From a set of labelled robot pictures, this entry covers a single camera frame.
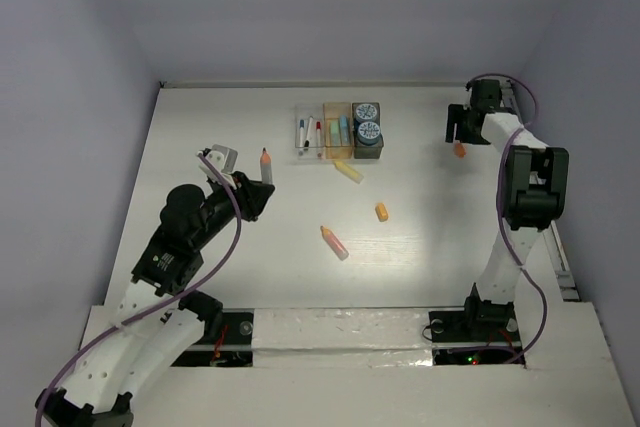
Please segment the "small orange cap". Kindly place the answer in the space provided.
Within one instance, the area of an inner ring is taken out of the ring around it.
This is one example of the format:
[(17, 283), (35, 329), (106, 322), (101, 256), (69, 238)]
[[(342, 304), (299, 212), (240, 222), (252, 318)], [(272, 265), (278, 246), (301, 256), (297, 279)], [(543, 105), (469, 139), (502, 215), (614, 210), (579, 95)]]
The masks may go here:
[(466, 156), (465, 146), (460, 142), (453, 144), (453, 152), (458, 158), (464, 158)]

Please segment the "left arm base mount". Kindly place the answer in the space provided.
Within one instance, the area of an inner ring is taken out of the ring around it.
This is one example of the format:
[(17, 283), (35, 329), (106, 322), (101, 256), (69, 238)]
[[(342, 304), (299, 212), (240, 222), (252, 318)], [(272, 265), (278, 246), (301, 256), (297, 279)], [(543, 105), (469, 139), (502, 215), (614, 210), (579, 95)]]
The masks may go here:
[(253, 365), (253, 310), (225, 310), (217, 333), (209, 333), (190, 346), (173, 367), (237, 368)]

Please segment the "blue capped white pen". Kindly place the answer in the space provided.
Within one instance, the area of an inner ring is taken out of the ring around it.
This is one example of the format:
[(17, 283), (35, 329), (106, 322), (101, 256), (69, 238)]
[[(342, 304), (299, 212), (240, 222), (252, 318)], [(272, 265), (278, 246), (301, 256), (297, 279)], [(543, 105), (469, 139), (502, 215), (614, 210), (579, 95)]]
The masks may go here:
[(297, 146), (299, 148), (304, 148), (306, 145), (306, 123), (304, 119), (299, 120), (297, 140)]

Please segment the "orange tip clear highlighter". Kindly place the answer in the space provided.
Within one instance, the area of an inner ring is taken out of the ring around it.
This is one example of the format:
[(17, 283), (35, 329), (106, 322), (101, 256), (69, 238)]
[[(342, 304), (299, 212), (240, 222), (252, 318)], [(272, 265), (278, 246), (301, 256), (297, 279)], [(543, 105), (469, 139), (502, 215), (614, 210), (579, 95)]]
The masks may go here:
[(262, 149), (260, 156), (261, 181), (264, 184), (273, 184), (272, 160), (266, 148)]

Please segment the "blue highlighter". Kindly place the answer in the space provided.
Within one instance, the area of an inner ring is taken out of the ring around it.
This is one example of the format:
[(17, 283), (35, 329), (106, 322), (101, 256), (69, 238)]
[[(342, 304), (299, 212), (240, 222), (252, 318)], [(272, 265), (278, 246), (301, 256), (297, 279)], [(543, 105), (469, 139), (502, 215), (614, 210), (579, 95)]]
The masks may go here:
[(341, 145), (347, 146), (350, 144), (350, 135), (349, 135), (349, 122), (348, 118), (345, 115), (341, 115), (339, 118), (339, 132)]

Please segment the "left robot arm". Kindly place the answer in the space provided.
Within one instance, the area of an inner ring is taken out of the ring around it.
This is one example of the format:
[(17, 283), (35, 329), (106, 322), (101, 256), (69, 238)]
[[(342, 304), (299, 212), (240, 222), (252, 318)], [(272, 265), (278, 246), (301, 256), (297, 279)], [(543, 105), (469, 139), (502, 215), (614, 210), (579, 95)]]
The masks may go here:
[(223, 326), (222, 304), (194, 276), (202, 250), (228, 224), (255, 221), (275, 191), (242, 172), (211, 176), (209, 194), (173, 188), (109, 327), (88, 342), (36, 400), (37, 424), (130, 426), (141, 399), (175, 360)]

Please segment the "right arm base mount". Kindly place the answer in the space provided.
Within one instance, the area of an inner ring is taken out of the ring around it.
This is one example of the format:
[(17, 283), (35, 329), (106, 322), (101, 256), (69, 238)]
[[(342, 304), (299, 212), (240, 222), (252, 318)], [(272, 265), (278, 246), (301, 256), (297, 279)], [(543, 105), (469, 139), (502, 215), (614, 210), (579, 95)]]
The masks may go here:
[(514, 304), (494, 304), (469, 295), (464, 306), (432, 310), (421, 333), (436, 366), (525, 363)]

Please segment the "black capped white pen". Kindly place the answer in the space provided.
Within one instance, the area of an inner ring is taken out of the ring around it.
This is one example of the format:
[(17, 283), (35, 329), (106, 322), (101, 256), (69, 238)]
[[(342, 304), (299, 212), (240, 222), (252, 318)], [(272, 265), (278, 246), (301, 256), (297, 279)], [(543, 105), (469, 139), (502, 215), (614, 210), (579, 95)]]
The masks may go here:
[(311, 146), (314, 133), (315, 133), (315, 119), (313, 116), (310, 116), (307, 120), (306, 145), (304, 147), (305, 149), (308, 149)]

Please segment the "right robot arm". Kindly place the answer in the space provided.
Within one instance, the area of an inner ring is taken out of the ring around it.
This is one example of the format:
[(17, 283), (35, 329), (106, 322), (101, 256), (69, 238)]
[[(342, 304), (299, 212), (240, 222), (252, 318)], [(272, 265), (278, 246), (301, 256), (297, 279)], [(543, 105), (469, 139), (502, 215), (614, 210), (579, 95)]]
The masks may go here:
[(530, 131), (503, 99), (500, 74), (466, 84), (466, 105), (448, 107), (445, 141), (492, 146), (500, 154), (496, 187), (498, 234), (487, 265), (460, 315), (462, 331), (482, 339), (514, 318), (515, 290), (540, 235), (564, 212), (569, 153)]

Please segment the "green highlighter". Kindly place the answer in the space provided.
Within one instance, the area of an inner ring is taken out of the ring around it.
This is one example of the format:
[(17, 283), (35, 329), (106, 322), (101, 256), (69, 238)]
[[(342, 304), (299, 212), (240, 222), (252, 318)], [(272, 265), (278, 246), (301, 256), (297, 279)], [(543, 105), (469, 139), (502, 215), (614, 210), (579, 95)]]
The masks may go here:
[(327, 141), (327, 145), (329, 147), (339, 147), (341, 145), (341, 139), (338, 121), (335, 119), (329, 120), (327, 122), (327, 126), (329, 132), (329, 140)]

